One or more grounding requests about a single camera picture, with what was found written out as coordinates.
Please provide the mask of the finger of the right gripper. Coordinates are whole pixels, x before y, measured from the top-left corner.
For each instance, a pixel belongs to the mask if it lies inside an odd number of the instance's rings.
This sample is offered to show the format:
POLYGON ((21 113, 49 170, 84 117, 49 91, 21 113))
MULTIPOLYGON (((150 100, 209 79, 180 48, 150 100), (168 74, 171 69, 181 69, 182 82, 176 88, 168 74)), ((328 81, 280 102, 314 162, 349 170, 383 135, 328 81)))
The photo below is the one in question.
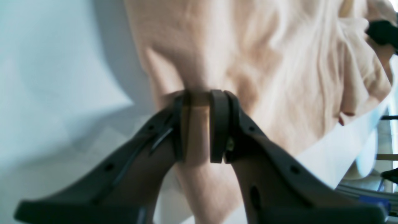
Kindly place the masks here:
POLYGON ((398 28, 387 20, 372 21, 366 30, 366 34, 377 44, 390 44, 394 47, 395 55, 398 54, 398 28))

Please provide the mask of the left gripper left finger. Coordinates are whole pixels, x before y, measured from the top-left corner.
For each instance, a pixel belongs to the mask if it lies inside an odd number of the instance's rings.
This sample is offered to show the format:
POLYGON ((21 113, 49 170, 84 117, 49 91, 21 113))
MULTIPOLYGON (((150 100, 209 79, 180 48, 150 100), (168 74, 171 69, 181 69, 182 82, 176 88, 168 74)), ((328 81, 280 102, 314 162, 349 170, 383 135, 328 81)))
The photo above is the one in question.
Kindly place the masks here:
POLYGON ((14 218, 28 224, 151 224, 163 179, 184 157, 188 104, 188 92, 177 92, 88 174, 51 196, 22 200, 14 218))

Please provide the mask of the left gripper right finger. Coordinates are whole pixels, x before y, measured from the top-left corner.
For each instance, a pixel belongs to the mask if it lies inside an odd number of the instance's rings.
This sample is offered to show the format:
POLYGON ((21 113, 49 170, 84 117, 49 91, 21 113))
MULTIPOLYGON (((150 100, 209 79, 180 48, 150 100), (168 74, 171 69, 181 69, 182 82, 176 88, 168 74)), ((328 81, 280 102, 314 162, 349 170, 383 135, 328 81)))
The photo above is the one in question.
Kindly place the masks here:
POLYGON ((384 224, 382 205, 326 186, 272 142, 229 91, 210 93, 210 160, 233 167, 249 224, 384 224))

